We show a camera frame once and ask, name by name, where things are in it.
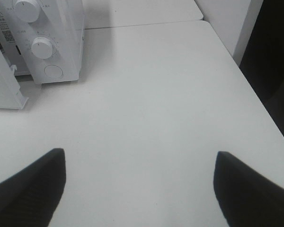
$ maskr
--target white knob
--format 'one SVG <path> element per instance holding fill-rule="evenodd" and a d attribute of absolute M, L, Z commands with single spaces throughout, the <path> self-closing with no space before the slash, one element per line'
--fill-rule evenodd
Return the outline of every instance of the white knob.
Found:
<path fill-rule="evenodd" d="M 32 52 L 37 58 L 48 59 L 53 55 L 53 45 L 49 39 L 38 37 L 33 41 Z"/>
<path fill-rule="evenodd" d="M 39 18 L 41 7 L 36 0 L 17 0 L 14 10 L 18 18 L 32 23 Z"/>

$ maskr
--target white appliance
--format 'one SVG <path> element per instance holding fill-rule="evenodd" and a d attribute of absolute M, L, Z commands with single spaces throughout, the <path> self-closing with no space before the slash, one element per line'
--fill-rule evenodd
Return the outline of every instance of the white appliance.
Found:
<path fill-rule="evenodd" d="M 0 50 L 0 108 L 22 109 L 28 98 L 23 97 L 14 76 L 15 65 L 9 66 Z"/>
<path fill-rule="evenodd" d="M 36 84 L 79 79 L 81 0 L 0 0 L 0 7 Z"/>
<path fill-rule="evenodd" d="M 17 65 L 15 76 L 30 74 L 0 7 L 0 49 L 9 65 Z"/>

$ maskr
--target table surface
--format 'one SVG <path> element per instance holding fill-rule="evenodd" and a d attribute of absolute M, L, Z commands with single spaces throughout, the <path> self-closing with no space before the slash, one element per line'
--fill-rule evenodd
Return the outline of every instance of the table surface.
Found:
<path fill-rule="evenodd" d="M 284 138 L 204 21 L 86 31 L 78 82 L 0 110 L 0 182 L 52 148 L 67 183 L 50 227 L 219 226 L 217 152 L 284 187 Z"/>
<path fill-rule="evenodd" d="M 193 0 L 82 0 L 86 28 L 202 20 Z"/>

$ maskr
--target qr code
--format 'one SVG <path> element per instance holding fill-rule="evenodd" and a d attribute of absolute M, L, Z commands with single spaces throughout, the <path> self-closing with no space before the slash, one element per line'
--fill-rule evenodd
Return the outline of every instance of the qr code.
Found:
<path fill-rule="evenodd" d="M 6 41 L 8 41 L 8 42 L 13 42 L 13 41 L 15 41 L 15 39 L 14 39 L 14 37 L 13 37 L 13 35 L 11 34 L 10 31 L 2 31 L 2 33 L 3 33 L 3 35 L 4 35 L 5 39 L 6 39 Z"/>

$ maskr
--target white wall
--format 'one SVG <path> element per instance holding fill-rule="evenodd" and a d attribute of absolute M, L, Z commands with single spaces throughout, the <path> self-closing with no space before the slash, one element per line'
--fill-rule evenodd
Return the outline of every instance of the white wall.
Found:
<path fill-rule="evenodd" d="M 195 0 L 239 65 L 263 0 Z"/>

